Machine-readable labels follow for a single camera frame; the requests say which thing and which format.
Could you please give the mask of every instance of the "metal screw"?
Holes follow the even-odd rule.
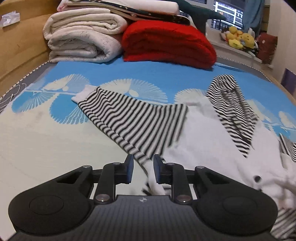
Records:
[[[190,196],[188,196],[188,195],[179,195],[179,196],[177,196],[177,200],[179,202],[182,202],[182,203],[189,202],[189,201],[191,201],[191,199],[192,198]]]
[[[99,194],[96,195],[96,200],[99,202],[106,202],[110,199],[110,196],[108,194]]]

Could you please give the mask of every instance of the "mattress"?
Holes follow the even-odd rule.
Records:
[[[104,64],[59,62],[29,79],[33,72],[10,91],[17,92],[13,97],[7,93],[0,101],[0,192],[5,194],[0,236],[14,233],[7,208],[18,193],[82,165],[100,169],[124,161],[126,153],[71,101],[87,84],[163,105],[190,101],[203,95],[215,76],[231,74],[265,127],[296,141],[296,107],[262,73],[252,71],[222,63],[201,70],[117,58]],[[116,193],[141,195],[145,182],[135,163],[132,183],[118,185]]]

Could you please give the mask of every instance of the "stack of blankets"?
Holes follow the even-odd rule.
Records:
[[[216,52],[205,37],[205,22],[224,18],[185,0],[62,0],[57,10],[43,28],[52,63],[103,63],[125,51],[125,61],[207,69]]]

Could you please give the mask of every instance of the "curtain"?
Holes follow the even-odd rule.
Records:
[[[242,17],[244,32],[252,28],[256,36],[259,34],[264,5],[265,0],[246,0]]]

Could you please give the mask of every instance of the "wall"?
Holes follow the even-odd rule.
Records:
[[[279,37],[272,75],[281,82],[285,68],[296,73],[296,12],[284,0],[270,0],[267,33]]]

